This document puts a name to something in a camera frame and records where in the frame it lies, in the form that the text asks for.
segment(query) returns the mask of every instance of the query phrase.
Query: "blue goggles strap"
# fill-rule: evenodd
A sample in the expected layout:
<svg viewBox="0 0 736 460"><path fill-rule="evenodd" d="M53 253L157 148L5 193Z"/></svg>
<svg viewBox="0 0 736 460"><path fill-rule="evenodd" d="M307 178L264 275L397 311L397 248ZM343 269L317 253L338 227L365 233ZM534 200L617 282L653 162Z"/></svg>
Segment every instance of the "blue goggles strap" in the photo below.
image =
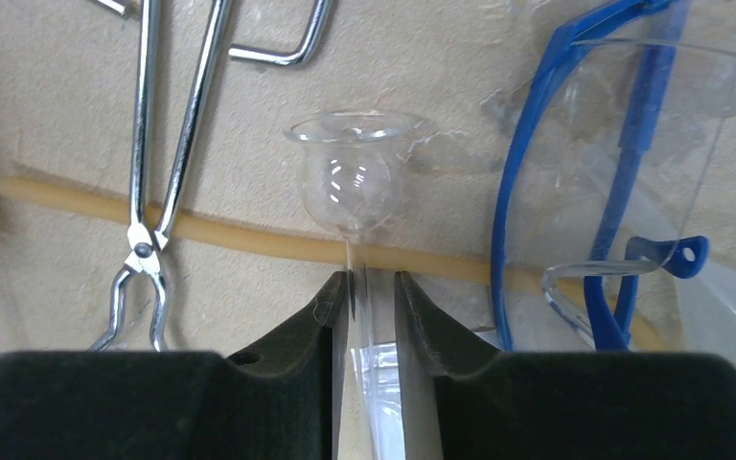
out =
<svg viewBox="0 0 736 460"><path fill-rule="evenodd" d="M670 39L678 39L685 23L689 1L616 0L562 25L552 35L518 120L509 155L506 158L495 206L490 282L495 325L504 350L511 351L514 349L512 334L504 309L503 296L503 274L506 263L506 218L520 166L543 112L568 76L590 51L590 48L574 46L574 43L581 40L603 38L626 23L666 9L671 4L676 10L672 11L671 24L665 33ZM620 155L617 174L612 184L609 204L606 206L606 212L603 215L591 251L591 260L604 260L608 256L616 230L628 205L642 153L650 147L653 139L658 111L664 97L674 57L675 49L657 46L649 47L642 59L620 138L620 147L623 152ZM620 316L626 316L620 321L622 325L628 324L633 314L635 288L631 287L634 282L637 283L637 279L629 280L625 294L622 294L620 290L617 299L617 310L620 312ZM588 316L597 349L626 350L627 329L620 328L617 320L611 315L602 288L601 277L587 277L584 286ZM620 299L623 305L621 309L619 308Z"/></svg>

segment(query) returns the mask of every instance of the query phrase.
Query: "speckled surface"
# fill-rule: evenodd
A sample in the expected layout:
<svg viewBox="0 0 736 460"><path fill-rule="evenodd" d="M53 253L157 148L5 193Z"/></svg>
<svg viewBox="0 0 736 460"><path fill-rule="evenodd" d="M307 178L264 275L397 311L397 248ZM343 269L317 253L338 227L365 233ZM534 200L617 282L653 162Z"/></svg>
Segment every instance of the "speckled surface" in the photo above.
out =
<svg viewBox="0 0 736 460"><path fill-rule="evenodd" d="M164 3L168 33L154 111L153 154L161 158L152 162L154 200L163 194L209 11L207 1ZM310 0L237 3L228 42L285 49L299 39L311 7ZM276 69L222 60L185 206L324 235L299 199L301 151L282 128L295 116L323 109L401 109L463 136L467 152L476 156L465 164L482 168L411 174L407 199L380 242L483 257L499 175L481 170L499 167L508 140L480 103L527 80L558 17L599 3L341 0L310 66ZM137 41L135 21L124 22L87 0L0 0L0 174L38 170L124 194ZM736 266L736 117L726 123L705 180L688 233L716 239L716 257ZM105 326L108 287L128 252L125 229L15 202L3 202L2 212L2 349L87 347ZM172 253L182 279L169 340L179 348L223 353L289 317L336 269L189 241L179 241ZM667 287L669 303L671 283L659 285ZM491 325L488 306L479 300L485 299L483 287L443 286L445 299L452 292L447 310L467 325ZM130 304L147 305L150 291L136 288ZM471 298L456 301L456 292ZM131 348L147 342L150 308L138 313L129 313L138 324L123 337ZM674 311L647 313L675 333ZM358 458L356 441L346 441L352 455L345 458Z"/></svg>

